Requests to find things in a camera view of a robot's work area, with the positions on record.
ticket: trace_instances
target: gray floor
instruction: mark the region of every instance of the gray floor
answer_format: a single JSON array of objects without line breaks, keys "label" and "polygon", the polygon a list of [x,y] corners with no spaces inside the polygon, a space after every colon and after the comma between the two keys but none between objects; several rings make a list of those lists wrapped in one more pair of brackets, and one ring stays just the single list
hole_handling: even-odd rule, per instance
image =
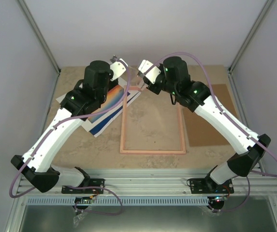
[{"label": "gray floor", "polygon": [[[231,197],[225,207],[242,201]],[[116,207],[98,207],[115,212]],[[204,206],[129,206],[120,216],[87,214],[74,228],[75,212],[69,206],[28,206],[21,232],[276,232],[266,199],[251,198],[232,213],[213,215]]]}]

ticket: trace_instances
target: black mounting plate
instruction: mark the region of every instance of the black mounting plate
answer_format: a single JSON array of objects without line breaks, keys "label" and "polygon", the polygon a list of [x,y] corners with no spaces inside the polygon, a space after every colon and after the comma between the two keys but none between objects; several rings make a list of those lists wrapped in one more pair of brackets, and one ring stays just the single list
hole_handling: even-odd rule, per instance
[{"label": "black mounting plate", "polygon": [[[105,179],[90,179],[89,180],[89,186],[95,186],[95,187],[105,187]],[[94,192],[93,189],[72,189],[67,186],[62,186],[61,193],[63,194],[103,194],[102,189],[96,189],[97,192]]]},{"label": "black mounting plate", "polygon": [[226,188],[228,188],[228,190],[230,191],[230,194],[234,193],[234,187],[231,179],[225,181],[222,185],[219,185],[219,187],[216,188],[214,191],[211,191],[207,187],[205,178],[191,178],[187,180],[187,185],[190,187],[192,194],[206,194],[206,193],[207,194],[208,193],[228,194],[228,191]]}]

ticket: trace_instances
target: ribbed metal strip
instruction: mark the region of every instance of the ribbed metal strip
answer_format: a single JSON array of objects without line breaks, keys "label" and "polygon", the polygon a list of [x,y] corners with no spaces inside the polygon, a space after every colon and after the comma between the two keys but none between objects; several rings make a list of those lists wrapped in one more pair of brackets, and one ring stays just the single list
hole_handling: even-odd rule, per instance
[{"label": "ribbed metal strip", "polygon": [[[124,206],[208,205],[207,197],[120,197]],[[27,205],[74,205],[75,197],[29,197]],[[81,201],[77,205],[118,206],[115,197],[98,196],[94,201]]]}]

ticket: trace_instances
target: paper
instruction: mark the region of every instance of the paper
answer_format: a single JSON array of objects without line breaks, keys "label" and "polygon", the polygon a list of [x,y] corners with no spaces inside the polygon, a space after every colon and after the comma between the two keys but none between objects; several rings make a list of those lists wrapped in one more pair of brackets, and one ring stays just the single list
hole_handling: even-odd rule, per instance
[{"label": "paper", "polygon": [[[111,89],[108,92],[106,102],[101,105],[100,109],[94,111],[94,113],[108,109],[109,107],[117,103],[118,100],[121,99],[124,92],[124,88],[122,86],[126,86],[127,82],[122,78],[119,78],[118,82],[119,82],[119,85],[115,86],[113,89]],[[140,94],[141,92],[138,90],[130,90],[128,92],[127,105],[131,104]],[[66,94],[63,94],[62,96],[58,97],[56,100],[59,103],[61,103],[65,95]],[[118,106],[116,106],[114,109],[108,111],[103,115],[89,117],[85,122],[83,122],[81,126],[86,131],[93,134],[94,137],[98,137],[122,113],[122,105],[123,105],[123,101],[121,101],[118,104]]]}]

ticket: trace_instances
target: wall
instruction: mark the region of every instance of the wall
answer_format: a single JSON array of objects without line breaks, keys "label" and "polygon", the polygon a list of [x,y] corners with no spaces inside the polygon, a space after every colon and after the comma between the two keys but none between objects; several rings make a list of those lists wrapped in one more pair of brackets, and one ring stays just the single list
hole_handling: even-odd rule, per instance
[{"label": "wall", "polygon": [[[277,1],[233,73],[250,125],[267,133],[270,149],[277,154]],[[277,173],[277,164],[268,155],[264,163]]]},{"label": "wall", "polygon": [[0,0],[0,232],[13,204],[10,159],[40,135],[56,78],[16,1]]},{"label": "wall", "polygon": [[59,66],[176,51],[229,66],[265,0],[26,0]]}]

